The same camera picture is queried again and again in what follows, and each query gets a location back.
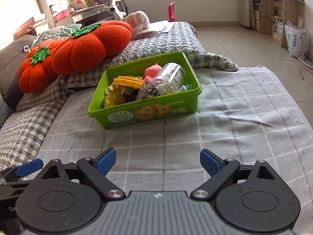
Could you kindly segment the green plastic storage box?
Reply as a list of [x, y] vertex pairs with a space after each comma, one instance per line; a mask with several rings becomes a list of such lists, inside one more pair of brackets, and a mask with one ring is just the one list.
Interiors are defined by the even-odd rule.
[[[142, 76], [149, 66], [154, 64], [164, 66], [168, 62], [177, 63], [185, 70], [186, 76], [183, 85], [187, 87], [186, 91], [132, 101], [113, 107], [106, 108], [104, 106], [105, 89], [112, 85], [115, 78], [119, 76]], [[198, 96], [201, 92], [202, 86], [186, 55], [183, 52], [170, 52], [131, 61], [105, 70], [89, 104], [87, 113], [105, 129], [138, 124], [194, 113], [197, 110]]]

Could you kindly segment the yellow orange toy flower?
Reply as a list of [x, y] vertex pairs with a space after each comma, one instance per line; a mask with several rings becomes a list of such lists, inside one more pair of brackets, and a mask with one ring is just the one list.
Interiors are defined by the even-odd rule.
[[126, 91], [126, 94], [131, 96], [136, 89], [138, 90], [142, 87], [144, 82], [144, 80], [132, 78], [130, 76], [118, 76], [113, 79], [115, 85], [113, 95], [121, 95]]

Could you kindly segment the green starfish toy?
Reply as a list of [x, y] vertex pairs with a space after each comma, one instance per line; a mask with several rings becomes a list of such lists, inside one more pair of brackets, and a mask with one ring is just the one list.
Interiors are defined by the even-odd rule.
[[182, 85], [178, 92], [188, 91], [190, 89], [189, 85]]

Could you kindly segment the clear cotton swab jar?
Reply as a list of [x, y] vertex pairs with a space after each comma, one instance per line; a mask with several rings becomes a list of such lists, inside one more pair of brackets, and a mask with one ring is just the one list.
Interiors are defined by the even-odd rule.
[[152, 83], [160, 95], [177, 93], [186, 78], [185, 70], [177, 63], [167, 63], [154, 77]]

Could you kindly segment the white paper bag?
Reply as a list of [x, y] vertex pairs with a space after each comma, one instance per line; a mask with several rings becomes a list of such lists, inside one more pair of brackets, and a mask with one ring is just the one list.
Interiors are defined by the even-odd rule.
[[290, 21], [284, 26], [289, 55], [304, 60], [309, 43], [306, 29], [293, 25]]

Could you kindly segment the wooden desk shelf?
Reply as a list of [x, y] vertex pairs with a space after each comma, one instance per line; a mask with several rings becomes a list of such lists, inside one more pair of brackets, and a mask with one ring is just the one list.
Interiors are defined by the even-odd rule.
[[282, 48], [287, 47], [285, 25], [299, 24], [300, 10], [305, 0], [253, 0], [254, 29], [271, 35], [271, 40]]

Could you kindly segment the brown sofa cushion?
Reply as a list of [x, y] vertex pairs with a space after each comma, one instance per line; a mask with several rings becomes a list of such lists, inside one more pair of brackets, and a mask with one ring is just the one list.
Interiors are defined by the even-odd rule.
[[28, 55], [24, 47], [31, 47], [34, 39], [35, 36], [27, 34], [1, 50], [1, 94], [13, 110], [24, 95], [17, 78], [18, 70]]

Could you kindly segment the green patterned pillow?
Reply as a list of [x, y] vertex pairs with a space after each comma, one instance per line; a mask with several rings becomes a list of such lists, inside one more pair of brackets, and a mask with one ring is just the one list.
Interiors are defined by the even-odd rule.
[[48, 29], [40, 34], [38, 34], [32, 45], [30, 46], [30, 49], [33, 49], [37, 46], [39, 46], [42, 42], [52, 39], [67, 39], [69, 36], [71, 36], [76, 31], [80, 30], [82, 27], [81, 24], [69, 24], [69, 25], [62, 25], [59, 27]]

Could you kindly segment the tan rubber hand toy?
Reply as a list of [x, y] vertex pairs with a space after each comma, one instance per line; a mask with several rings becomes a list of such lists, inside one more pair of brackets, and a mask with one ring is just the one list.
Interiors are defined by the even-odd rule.
[[126, 102], [126, 99], [123, 96], [124, 89], [124, 87], [115, 85], [115, 83], [112, 83], [110, 86], [106, 87], [104, 93], [105, 99], [103, 101], [104, 107], [109, 108], [124, 104]]

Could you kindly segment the papers on bed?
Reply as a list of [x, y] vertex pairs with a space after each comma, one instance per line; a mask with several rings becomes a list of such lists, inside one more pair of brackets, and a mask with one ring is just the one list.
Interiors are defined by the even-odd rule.
[[173, 22], [167, 20], [150, 23], [147, 29], [140, 30], [134, 36], [158, 36], [161, 33], [169, 32], [173, 25]]

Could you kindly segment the grey checked quilted blanket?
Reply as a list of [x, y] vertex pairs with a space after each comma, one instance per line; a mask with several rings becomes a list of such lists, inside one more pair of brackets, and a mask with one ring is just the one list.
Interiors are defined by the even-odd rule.
[[238, 70], [232, 60], [206, 52], [192, 25], [176, 22], [168, 33], [131, 41], [124, 51], [107, 58], [96, 69], [59, 76], [42, 93], [24, 94], [17, 78], [13, 78], [7, 94], [1, 95], [1, 169], [34, 160], [69, 96], [80, 88], [96, 86], [106, 69], [176, 51], [183, 52], [194, 69]]

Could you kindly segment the pink pig toy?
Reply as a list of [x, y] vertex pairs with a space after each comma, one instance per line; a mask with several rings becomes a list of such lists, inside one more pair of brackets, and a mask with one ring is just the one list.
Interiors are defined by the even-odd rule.
[[144, 71], [144, 81], [150, 82], [162, 70], [162, 66], [154, 64]]

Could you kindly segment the white plush rabbit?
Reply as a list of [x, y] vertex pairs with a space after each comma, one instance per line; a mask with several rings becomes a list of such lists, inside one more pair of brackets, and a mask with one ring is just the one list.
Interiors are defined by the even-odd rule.
[[150, 26], [150, 19], [143, 11], [136, 11], [128, 14], [125, 18], [125, 22], [132, 28], [132, 34], [137, 34], [141, 30], [148, 29]]

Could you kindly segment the large orange pumpkin cushion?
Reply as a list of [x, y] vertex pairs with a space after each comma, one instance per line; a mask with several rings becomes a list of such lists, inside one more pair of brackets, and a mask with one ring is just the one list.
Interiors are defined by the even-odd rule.
[[85, 72], [107, 57], [122, 52], [130, 43], [132, 27], [123, 21], [106, 21], [73, 33], [52, 52], [51, 67], [59, 75]]

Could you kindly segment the small orange pumpkin cushion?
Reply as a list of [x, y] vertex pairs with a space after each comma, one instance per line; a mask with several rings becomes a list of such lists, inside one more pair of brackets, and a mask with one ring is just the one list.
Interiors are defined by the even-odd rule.
[[51, 66], [52, 53], [64, 39], [48, 39], [33, 48], [21, 64], [17, 77], [23, 93], [40, 93], [58, 78]]

